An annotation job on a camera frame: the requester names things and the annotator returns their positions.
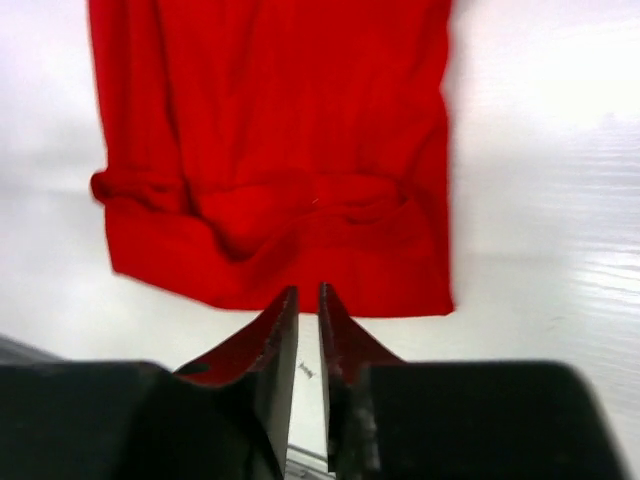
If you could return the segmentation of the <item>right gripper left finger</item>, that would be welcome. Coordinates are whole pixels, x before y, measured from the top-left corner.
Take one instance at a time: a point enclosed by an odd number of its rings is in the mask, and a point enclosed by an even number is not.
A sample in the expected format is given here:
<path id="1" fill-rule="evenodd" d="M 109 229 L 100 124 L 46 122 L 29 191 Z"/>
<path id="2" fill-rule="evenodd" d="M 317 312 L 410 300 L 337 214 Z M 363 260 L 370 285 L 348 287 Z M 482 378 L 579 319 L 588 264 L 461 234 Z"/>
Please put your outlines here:
<path id="1" fill-rule="evenodd" d="M 1 368 L 5 479 L 280 479 L 298 338 L 288 287 L 176 371 L 148 361 Z"/>

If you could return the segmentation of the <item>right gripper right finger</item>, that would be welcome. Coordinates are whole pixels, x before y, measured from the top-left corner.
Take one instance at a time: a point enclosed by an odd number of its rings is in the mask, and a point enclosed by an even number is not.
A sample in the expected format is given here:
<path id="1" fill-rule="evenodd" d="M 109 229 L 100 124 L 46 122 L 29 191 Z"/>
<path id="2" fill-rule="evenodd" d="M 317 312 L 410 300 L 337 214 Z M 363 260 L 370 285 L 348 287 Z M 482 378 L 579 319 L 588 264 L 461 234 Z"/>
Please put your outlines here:
<path id="1" fill-rule="evenodd" d="M 539 360 L 408 362 L 319 290 L 328 469 L 339 479 L 624 479 L 588 384 Z"/>

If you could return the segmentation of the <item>red t-shirt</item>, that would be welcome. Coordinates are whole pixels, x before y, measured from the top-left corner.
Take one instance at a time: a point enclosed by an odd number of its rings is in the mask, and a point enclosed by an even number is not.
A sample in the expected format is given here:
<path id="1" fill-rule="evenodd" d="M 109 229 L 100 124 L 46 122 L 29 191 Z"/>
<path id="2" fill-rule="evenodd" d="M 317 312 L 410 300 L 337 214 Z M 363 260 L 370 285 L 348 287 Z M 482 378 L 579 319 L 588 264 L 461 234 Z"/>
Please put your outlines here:
<path id="1" fill-rule="evenodd" d="M 214 307 L 454 308 L 448 1 L 92 1 L 120 274 Z"/>

